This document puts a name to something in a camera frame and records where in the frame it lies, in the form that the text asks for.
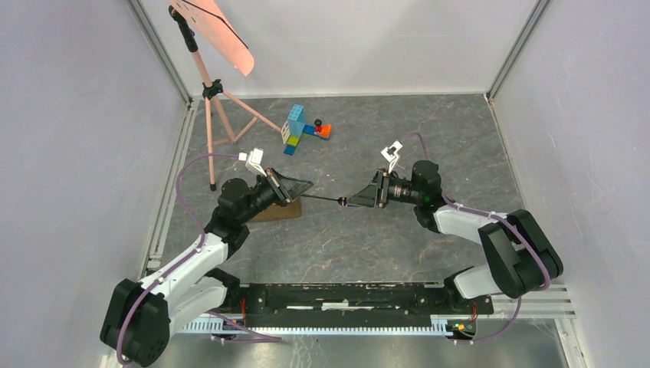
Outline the brown cloth napkin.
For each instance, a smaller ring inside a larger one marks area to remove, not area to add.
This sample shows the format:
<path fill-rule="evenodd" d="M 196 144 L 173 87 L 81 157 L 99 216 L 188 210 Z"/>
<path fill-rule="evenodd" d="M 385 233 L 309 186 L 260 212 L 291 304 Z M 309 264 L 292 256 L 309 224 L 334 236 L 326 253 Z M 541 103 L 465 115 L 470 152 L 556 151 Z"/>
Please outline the brown cloth napkin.
<path fill-rule="evenodd" d="M 296 219 L 302 216 L 302 204 L 296 199 L 286 206 L 272 204 L 264 211 L 257 214 L 250 222 L 274 222 L 285 219 Z"/>

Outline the black fork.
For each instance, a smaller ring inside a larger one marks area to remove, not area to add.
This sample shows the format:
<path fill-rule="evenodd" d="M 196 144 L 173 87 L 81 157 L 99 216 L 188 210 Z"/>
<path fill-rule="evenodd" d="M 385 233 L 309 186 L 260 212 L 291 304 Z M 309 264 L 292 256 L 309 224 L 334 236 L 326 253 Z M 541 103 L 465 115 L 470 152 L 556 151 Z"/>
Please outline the black fork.
<path fill-rule="evenodd" d="M 303 194 L 302 197 L 304 198 L 309 198 L 309 199 L 318 199 L 318 200 L 323 200 L 323 201 L 329 201 L 329 202 L 335 202 L 338 205 L 341 206 L 348 206 L 348 200 L 346 197 L 339 197 L 339 198 L 330 198 L 330 197 L 323 197 L 319 195 L 308 195 L 308 194 Z"/>

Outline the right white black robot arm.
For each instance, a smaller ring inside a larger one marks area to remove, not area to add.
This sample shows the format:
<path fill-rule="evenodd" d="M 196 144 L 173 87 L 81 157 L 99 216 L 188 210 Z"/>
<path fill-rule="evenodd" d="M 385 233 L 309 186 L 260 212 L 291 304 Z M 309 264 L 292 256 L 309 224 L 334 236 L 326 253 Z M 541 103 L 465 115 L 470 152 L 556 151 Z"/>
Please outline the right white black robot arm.
<path fill-rule="evenodd" d="M 560 256 L 530 212 L 487 212 L 450 200 L 432 161 L 416 162 L 408 179 L 380 169 L 366 188 L 340 200 L 341 205 L 370 208 L 385 208 L 391 202 L 411 204 L 418 223 L 431 232 L 482 247 L 485 266 L 468 268 L 445 281 L 442 300 L 453 313 L 465 311 L 484 294 L 518 299 L 543 290 L 563 273 Z"/>

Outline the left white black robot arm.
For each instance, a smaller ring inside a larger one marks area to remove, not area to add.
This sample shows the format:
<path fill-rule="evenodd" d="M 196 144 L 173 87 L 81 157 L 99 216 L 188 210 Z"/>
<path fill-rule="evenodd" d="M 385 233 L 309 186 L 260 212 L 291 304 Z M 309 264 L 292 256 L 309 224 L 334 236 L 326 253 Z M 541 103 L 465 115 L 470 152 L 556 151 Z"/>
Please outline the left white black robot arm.
<path fill-rule="evenodd" d="M 100 330 L 100 341 L 115 349 L 121 364 L 147 367 L 171 337 L 207 311 L 234 311 L 241 292 L 234 277 L 218 272 L 243 245 L 247 224 L 272 205 L 286 206 L 313 186 L 309 180 L 267 168 L 253 186 L 226 181 L 218 205 L 198 238 L 158 271 L 139 281 L 123 279 L 114 289 Z"/>

